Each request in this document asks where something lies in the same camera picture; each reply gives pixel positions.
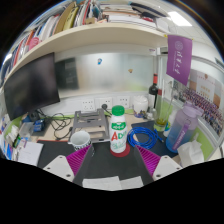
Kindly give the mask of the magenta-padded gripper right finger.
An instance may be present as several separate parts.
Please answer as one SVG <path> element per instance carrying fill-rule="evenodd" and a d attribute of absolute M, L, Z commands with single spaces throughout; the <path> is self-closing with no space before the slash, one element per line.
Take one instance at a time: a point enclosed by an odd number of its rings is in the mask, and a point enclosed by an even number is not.
<path fill-rule="evenodd" d="M 182 167 L 168 155 L 158 156 L 152 151 L 138 145 L 134 147 L 134 154 L 138 162 L 144 166 L 154 181 L 160 180 L 182 169 Z"/>

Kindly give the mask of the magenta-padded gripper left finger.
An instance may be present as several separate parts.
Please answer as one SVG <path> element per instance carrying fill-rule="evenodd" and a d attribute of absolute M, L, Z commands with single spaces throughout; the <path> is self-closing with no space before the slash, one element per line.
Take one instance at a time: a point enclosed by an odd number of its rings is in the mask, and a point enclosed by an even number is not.
<path fill-rule="evenodd" d="M 81 186 L 93 155 L 93 146 L 87 146 L 67 157 L 57 156 L 44 167 L 44 170 Z"/>

